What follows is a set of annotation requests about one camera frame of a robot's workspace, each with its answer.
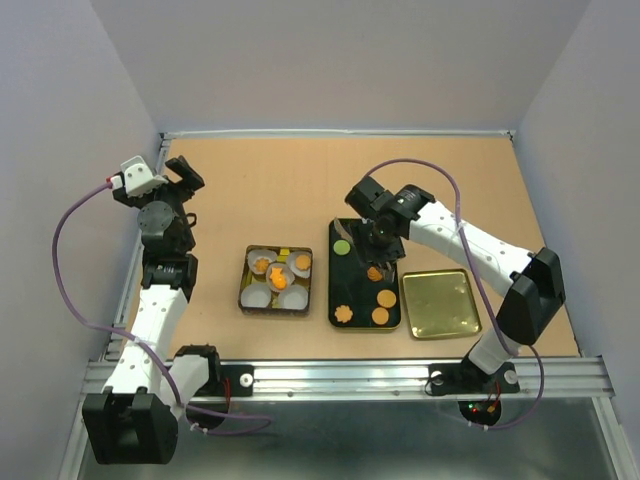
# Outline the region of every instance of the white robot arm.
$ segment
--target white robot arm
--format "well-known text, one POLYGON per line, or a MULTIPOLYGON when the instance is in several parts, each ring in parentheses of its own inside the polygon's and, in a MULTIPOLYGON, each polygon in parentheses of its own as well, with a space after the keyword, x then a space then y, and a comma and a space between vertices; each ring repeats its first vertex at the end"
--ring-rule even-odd
POLYGON ((180 181, 157 175, 141 157, 123 163, 109 179, 116 201, 140 209, 143 278, 131 330, 136 341, 127 342, 102 393, 87 395, 82 407, 98 463, 167 463, 184 405, 204 385, 220 381, 220 359, 212 346, 183 347, 171 366, 171 384, 157 365, 168 357, 196 282, 198 261, 189 253, 196 219, 183 203, 204 186, 183 157, 166 165, 180 181))
MULTIPOLYGON (((355 231, 361 260, 380 266, 404 257, 400 238, 431 247, 468 267, 467 253, 455 215, 433 195, 406 185, 397 194, 364 177, 345 201, 365 219, 355 231)), ((564 303, 558 256, 546 247, 534 254, 461 222, 469 254, 479 276, 504 297, 496 316, 502 334, 485 333, 445 383, 440 394, 482 391, 487 382, 522 345, 533 345, 564 303)))

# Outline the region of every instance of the screw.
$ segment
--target screw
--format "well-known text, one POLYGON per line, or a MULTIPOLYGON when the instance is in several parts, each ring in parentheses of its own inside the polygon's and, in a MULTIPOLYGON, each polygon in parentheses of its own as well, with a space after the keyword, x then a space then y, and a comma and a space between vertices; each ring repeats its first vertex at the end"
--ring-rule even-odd
POLYGON ((509 385, 515 385, 518 383, 518 374, 515 370, 507 370, 504 372, 504 379, 509 385))
POLYGON ((245 388, 249 388, 251 385, 253 385, 253 375, 251 375, 250 373, 243 373, 242 375, 240 375, 240 385, 245 388))

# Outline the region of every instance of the white wall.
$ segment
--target white wall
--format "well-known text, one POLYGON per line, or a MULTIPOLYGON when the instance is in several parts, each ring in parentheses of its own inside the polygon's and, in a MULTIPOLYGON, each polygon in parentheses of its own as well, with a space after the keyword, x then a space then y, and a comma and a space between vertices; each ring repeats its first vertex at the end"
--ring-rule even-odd
POLYGON ((515 128, 588 0, 91 0, 160 131, 515 128))
MULTIPOLYGON (((121 161, 154 155, 158 137, 87 0, 5 2, 0 68, 0 476, 50 479, 104 342, 58 295, 53 230, 121 161)), ((93 320, 113 320, 133 215, 103 194, 63 232, 64 276, 93 320)))
POLYGON ((516 153, 563 261, 578 341, 604 356, 640 459, 638 25, 638 0, 593 0, 529 108, 516 153))

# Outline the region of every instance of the gold metal tray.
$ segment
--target gold metal tray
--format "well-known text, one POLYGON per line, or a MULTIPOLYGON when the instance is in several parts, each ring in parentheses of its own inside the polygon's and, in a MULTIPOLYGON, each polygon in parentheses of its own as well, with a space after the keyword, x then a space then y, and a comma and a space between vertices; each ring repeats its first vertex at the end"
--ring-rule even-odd
POLYGON ((468 337, 482 330, 469 278, 462 269, 406 273, 402 294, 415 338, 468 337))

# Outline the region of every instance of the white round piece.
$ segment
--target white round piece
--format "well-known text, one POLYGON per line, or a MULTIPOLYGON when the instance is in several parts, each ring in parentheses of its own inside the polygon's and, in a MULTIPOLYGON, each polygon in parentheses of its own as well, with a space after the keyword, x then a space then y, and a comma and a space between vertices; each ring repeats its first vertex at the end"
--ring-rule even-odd
POLYGON ((282 292, 282 290, 280 290, 279 288, 276 288, 276 286, 271 281, 271 270, 273 268, 282 269, 282 274, 284 275, 284 278, 287 279, 287 287, 293 283, 293 281, 296 279, 296 276, 293 274, 291 269, 287 267, 284 263, 272 263, 271 265, 269 265, 269 268, 267 269, 267 285, 269 285, 269 288, 271 289, 271 291, 280 293, 282 292))
POLYGON ((309 303, 309 292, 302 285, 291 285, 278 295, 278 305, 285 310, 304 310, 309 303))
POLYGON ((249 388, 251 385, 253 385, 253 375, 250 373, 243 373, 240 375, 240 386, 249 388))
POLYGON ((515 370, 507 370, 504 372, 504 379, 509 385, 515 385, 518 383, 518 374, 515 370))
POLYGON ((250 308, 265 308, 271 302, 271 290, 266 283, 252 283, 240 294, 240 305, 250 308))
POLYGON ((289 267, 291 271, 298 277, 309 278, 311 276, 311 267, 307 268, 306 270, 300 270, 298 267, 296 267, 296 258, 298 258, 300 255, 306 255, 307 257, 311 258, 311 254, 309 252, 305 252, 304 250, 291 252, 287 256, 287 267, 289 267))
POLYGON ((278 259, 278 254, 272 250, 259 249, 251 250, 247 253, 247 263, 249 264, 249 270, 255 275, 264 275, 264 272, 256 270, 256 262, 261 258, 266 258, 269 263, 273 263, 278 259))

